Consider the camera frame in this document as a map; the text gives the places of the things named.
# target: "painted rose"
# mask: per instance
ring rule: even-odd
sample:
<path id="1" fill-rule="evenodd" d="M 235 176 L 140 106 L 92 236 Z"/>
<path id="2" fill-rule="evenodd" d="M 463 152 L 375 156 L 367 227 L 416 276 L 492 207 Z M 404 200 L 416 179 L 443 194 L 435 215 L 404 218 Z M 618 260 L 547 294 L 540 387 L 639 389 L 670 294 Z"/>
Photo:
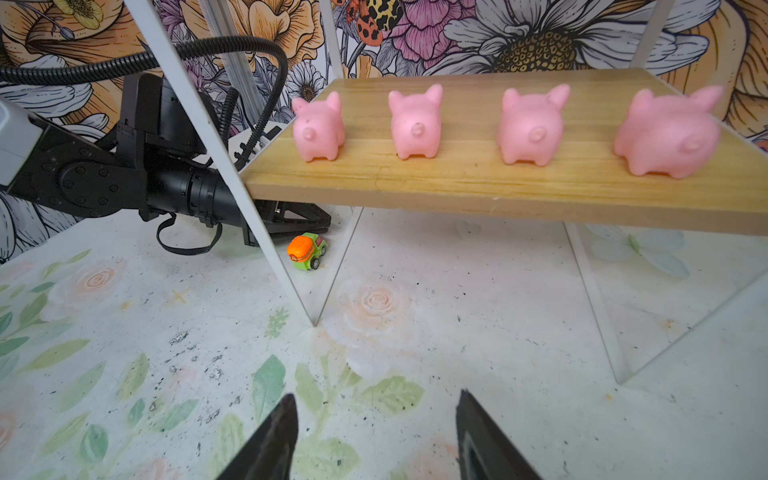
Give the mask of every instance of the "painted rose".
<path id="1" fill-rule="evenodd" d="M 131 480 L 178 480 L 180 473 L 168 466 L 165 458 L 153 458 L 132 476 Z"/>
<path id="2" fill-rule="evenodd" d="M 403 0 L 405 14 L 385 38 L 410 61 L 424 61 L 430 68 L 442 60 L 456 42 L 443 29 L 451 20 L 475 16 L 475 0 Z"/>
<path id="3" fill-rule="evenodd" d="M 416 325 L 412 301 L 388 280 L 347 283 L 323 319 L 330 337 L 346 347 L 346 361 L 365 379 L 381 379 L 414 358 Z"/>
<path id="4" fill-rule="evenodd" d="M 124 270 L 123 260 L 81 266 L 51 288 L 41 319 L 49 322 L 93 309 L 114 293 Z"/>
<path id="5" fill-rule="evenodd" d="M 3 478 L 12 478 L 24 468 L 40 442 L 34 389 L 26 383 L 0 389 L 0 465 Z"/>
<path id="6" fill-rule="evenodd" d="M 302 60 L 317 58 L 317 49 L 323 45 L 320 26 L 320 3 L 317 0 L 227 0 L 235 27 L 240 35 L 253 35 L 277 43 L 293 68 Z M 210 37 L 208 25 L 197 0 L 181 2 L 181 11 L 187 27 L 198 38 Z M 269 55 L 272 63 L 277 61 Z M 255 71 L 253 53 L 248 54 L 250 69 Z"/>

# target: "pink flower illustration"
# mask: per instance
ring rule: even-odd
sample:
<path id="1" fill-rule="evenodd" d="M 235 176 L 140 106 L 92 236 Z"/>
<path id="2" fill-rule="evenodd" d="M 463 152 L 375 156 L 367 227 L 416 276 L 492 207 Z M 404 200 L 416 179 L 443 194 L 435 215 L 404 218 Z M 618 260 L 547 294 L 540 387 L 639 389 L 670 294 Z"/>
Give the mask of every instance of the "pink flower illustration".
<path id="1" fill-rule="evenodd" d="M 443 34 L 451 20 L 475 17 L 475 0 L 403 0 L 406 14 L 388 35 L 406 60 L 430 68 L 456 46 Z"/>
<path id="2" fill-rule="evenodd" d="M 412 301 L 398 284 L 375 280 L 348 282 L 323 319 L 328 335 L 346 347 L 346 362 L 371 381 L 415 358 L 417 329 Z"/>
<path id="3" fill-rule="evenodd" d="M 97 306 L 112 295 L 124 269 L 123 260 L 84 265 L 54 285 L 40 314 L 41 319 L 46 322 L 58 320 Z"/>

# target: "toy car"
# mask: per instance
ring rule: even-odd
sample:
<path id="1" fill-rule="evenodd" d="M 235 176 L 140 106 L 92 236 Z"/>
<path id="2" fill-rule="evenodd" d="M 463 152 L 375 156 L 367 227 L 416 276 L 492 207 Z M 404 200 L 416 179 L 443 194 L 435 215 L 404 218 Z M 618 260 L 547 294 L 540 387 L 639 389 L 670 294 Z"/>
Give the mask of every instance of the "toy car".
<path id="1" fill-rule="evenodd" d="M 288 257 L 299 270 L 317 270 L 320 267 L 320 257 L 326 254 L 326 250 L 328 243 L 320 235 L 307 232 L 291 241 Z"/>

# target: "butterfly illustration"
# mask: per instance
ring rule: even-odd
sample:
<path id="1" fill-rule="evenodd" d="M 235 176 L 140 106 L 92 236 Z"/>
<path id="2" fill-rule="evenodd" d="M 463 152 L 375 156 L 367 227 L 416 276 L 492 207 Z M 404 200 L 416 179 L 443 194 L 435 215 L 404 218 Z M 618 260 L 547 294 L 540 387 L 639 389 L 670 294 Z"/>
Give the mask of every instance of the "butterfly illustration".
<path id="1" fill-rule="evenodd" d="M 333 0 L 339 7 L 346 5 L 346 22 L 357 20 L 357 33 L 362 43 L 378 47 L 383 32 L 392 30 L 403 15 L 401 0 Z"/>

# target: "wooden board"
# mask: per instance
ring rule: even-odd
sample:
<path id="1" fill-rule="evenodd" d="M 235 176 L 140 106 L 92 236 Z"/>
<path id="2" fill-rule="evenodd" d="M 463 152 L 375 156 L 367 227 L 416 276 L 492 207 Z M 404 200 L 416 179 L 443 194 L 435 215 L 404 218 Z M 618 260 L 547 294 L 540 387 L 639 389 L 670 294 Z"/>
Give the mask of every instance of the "wooden board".
<path id="1" fill-rule="evenodd" d="M 445 89 L 438 156 L 401 161 L 387 94 L 435 82 Z M 495 142 L 503 91 L 560 83 L 571 98 L 557 156 L 547 167 L 504 164 Z M 336 161 L 302 161 L 289 127 L 243 181 L 267 200 L 768 235 L 768 158 L 726 127 L 713 159 L 687 179 L 629 173 L 613 139 L 642 88 L 674 92 L 641 69 L 336 80 L 321 95 L 342 98 L 347 140 Z"/>

